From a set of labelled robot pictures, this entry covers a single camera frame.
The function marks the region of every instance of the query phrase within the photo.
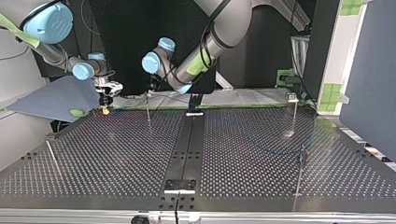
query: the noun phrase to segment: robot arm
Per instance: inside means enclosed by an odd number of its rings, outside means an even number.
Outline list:
[[[180,67],[170,61],[176,44],[169,38],[161,38],[158,47],[149,52],[142,61],[143,68],[158,75],[174,90],[186,93],[192,81],[207,71],[226,49],[235,47],[245,36],[250,25],[252,4],[249,0],[194,0],[210,17],[200,45]]]
[[[93,78],[100,95],[101,106],[111,105],[112,98],[122,90],[120,83],[111,81],[114,71],[108,71],[104,54],[91,53],[88,56],[89,60],[85,61],[77,56],[68,55],[59,45],[73,27],[73,15],[61,1],[0,1],[0,13],[20,27],[20,30],[40,41],[36,48],[30,47],[41,55],[46,63],[72,72],[80,80]]]

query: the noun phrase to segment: metal bracket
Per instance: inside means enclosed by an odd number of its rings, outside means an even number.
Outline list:
[[[223,75],[219,72],[216,71],[216,82],[225,90],[225,91],[231,91],[234,89],[233,84],[228,82]]]
[[[340,102],[344,105],[349,104],[349,97],[341,93]]]
[[[195,180],[166,180],[165,194],[195,194]]]
[[[202,98],[204,96],[202,94],[192,94],[189,101],[189,110],[186,113],[187,117],[197,117],[203,116],[204,112],[197,108],[198,105],[201,104]]]
[[[286,20],[291,21],[293,8],[296,0],[251,0],[253,7],[270,6],[276,9]],[[296,9],[293,18],[293,26],[299,31],[303,31],[311,20],[305,14],[300,4],[296,3]]]

